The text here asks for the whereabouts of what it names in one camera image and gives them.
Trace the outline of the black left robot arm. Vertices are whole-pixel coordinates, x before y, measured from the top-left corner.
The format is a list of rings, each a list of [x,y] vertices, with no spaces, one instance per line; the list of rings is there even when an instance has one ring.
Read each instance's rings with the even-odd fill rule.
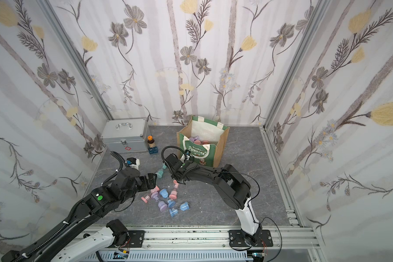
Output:
[[[124,159],[114,151],[110,154],[120,164],[114,174],[75,203],[67,217],[42,238],[20,251],[7,252],[1,261],[49,262],[81,232],[117,209],[126,200],[134,199],[137,193],[156,187],[157,175],[141,175],[136,168],[139,165],[138,159]]]

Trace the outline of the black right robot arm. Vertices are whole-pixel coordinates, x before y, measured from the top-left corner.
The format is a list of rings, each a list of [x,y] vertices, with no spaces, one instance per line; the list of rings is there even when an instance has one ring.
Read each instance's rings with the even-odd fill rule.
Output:
[[[177,146],[166,146],[161,151],[161,158],[178,183],[199,181],[212,185],[220,198],[235,210],[241,229],[228,231],[230,248],[248,251],[274,246],[270,231],[263,229],[253,210],[250,183],[232,165],[220,168],[200,165],[189,150]]]

